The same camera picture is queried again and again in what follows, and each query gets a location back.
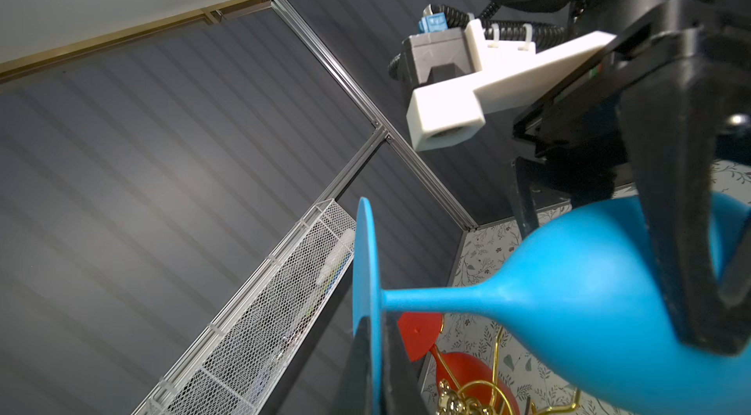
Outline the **blue wine glass front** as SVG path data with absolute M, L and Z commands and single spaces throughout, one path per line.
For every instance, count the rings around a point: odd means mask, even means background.
M 471 313 L 503 325 L 561 378 L 640 414 L 746 414 L 750 354 L 682 344 L 651 273 L 636 197 L 594 203 L 539 227 L 490 278 L 469 287 L 383 290 L 370 202 L 357 212 L 353 317 L 371 328 L 373 405 L 381 406 L 389 311 Z

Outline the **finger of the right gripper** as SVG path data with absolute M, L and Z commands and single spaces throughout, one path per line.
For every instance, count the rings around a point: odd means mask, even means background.
M 540 226 L 533 188 L 559 192 L 564 199 L 572 196 L 571 185 L 552 167 L 517 157 L 508 167 L 508 201 L 523 239 Z
M 624 90 L 617 109 L 679 340 L 736 356 L 750 339 L 750 217 L 737 220 L 731 261 L 717 276 L 710 251 L 711 166 L 750 163 L 750 71 L 690 57 Z

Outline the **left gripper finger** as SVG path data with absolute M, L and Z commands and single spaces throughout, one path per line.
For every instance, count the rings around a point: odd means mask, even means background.
M 375 388 L 371 362 L 370 323 L 361 320 L 332 403 L 332 414 L 428 414 L 418 377 L 408 358 L 397 319 L 383 324 L 381 388 Z

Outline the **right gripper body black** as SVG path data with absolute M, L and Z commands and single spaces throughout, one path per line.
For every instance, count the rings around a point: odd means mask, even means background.
M 656 196 L 695 199 L 718 161 L 750 162 L 750 18 L 669 0 L 568 70 L 514 123 L 545 186 L 585 202 L 615 171 Z

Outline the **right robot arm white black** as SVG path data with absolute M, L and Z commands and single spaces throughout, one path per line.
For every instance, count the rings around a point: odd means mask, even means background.
M 535 148 L 507 170 L 523 235 L 538 227 L 531 190 L 574 207 L 604 200 L 628 167 L 678 339 L 736 356 L 750 340 L 750 219 L 720 277 L 710 271 L 711 167 L 750 161 L 750 19 L 714 0 L 490 0 L 526 12 L 569 11 L 565 43 L 612 41 L 533 98 L 512 134 Z

